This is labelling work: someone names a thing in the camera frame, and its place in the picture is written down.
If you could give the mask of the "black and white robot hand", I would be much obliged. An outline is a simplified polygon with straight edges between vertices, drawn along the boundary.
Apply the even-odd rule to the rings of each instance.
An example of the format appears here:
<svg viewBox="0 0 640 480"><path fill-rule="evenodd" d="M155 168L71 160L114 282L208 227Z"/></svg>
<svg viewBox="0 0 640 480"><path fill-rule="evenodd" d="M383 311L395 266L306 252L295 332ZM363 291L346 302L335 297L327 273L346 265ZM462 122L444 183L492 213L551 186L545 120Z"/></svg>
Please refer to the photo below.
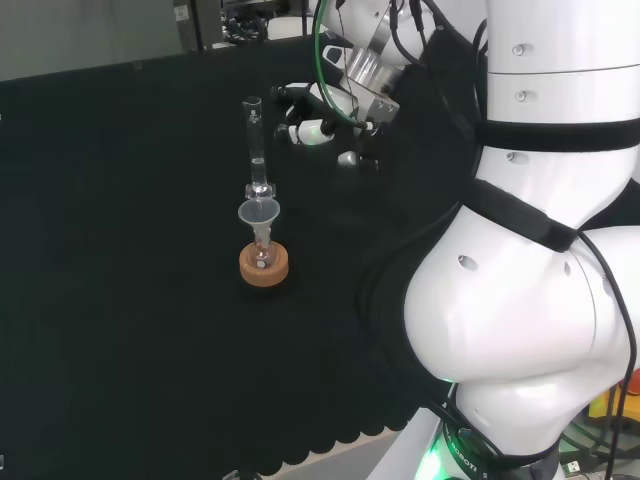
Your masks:
<svg viewBox="0 0 640 480"><path fill-rule="evenodd" d="M381 162L374 152L374 142L382 138L383 131L395 119L400 106L393 99L379 96L354 84L341 82L338 87L327 87L328 100L334 101L350 118L369 122L372 131L352 129L355 145L337 157L337 165L363 175L375 175ZM285 110L284 122L276 127L274 137L291 145L320 147L331 142L338 129L350 125L338 119L330 111L329 101L324 100L321 88L311 82L294 82L274 86L271 100Z"/></svg>

